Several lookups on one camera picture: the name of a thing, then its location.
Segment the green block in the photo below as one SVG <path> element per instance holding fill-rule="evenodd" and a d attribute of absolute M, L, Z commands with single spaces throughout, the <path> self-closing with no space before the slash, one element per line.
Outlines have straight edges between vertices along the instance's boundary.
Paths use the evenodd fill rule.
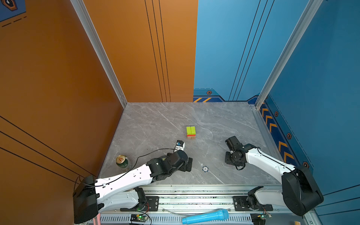
<path fill-rule="evenodd" d="M 191 126 L 191 135 L 195 136 L 196 135 L 196 128 L 195 126 Z"/>
<path fill-rule="evenodd" d="M 191 127 L 186 127 L 186 131 L 187 131 L 187 136 L 192 135 L 192 129 L 191 129 Z"/>

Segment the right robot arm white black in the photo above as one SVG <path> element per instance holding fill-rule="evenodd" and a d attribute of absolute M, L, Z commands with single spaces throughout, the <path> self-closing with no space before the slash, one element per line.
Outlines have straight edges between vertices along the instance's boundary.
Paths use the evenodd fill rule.
<path fill-rule="evenodd" d="M 277 160 L 252 144 L 243 145 L 235 136 L 226 139 L 225 143 L 229 148 L 226 164 L 235 166 L 238 171 L 246 165 L 254 165 L 281 184 L 280 187 L 257 186 L 246 197 L 234 197 L 237 211 L 267 211 L 276 205 L 303 216 L 324 202 L 324 196 L 307 167 Z"/>

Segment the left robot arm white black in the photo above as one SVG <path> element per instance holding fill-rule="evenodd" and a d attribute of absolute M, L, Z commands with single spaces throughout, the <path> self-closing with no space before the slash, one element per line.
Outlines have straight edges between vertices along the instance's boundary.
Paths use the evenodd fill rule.
<path fill-rule="evenodd" d="M 87 222 L 104 211 L 143 209 L 147 201 L 142 186 L 165 180 L 176 171 L 190 172 L 192 163 L 183 150 L 177 150 L 113 177 L 85 177 L 73 192 L 74 223 Z"/>

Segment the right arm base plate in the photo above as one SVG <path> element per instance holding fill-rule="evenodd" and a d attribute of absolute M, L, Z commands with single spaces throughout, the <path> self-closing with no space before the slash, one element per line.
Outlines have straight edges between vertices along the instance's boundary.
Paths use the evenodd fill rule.
<path fill-rule="evenodd" d="M 236 212 L 271 212 L 273 206 L 271 204 L 260 204 L 256 200 L 250 201 L 248 196 L 234 196 L 232 197 L 233 205 Z"/>

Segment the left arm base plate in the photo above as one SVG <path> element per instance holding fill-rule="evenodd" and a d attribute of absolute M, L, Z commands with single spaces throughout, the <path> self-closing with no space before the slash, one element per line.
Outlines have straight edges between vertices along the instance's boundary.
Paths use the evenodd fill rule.
<path fill-rule="evenodd" d="M 131 209 L 121 208 L 121 212 L 157 212 L 159 207 L 159 196 L 146 196 L 144 203 L 139 203 Z"/>

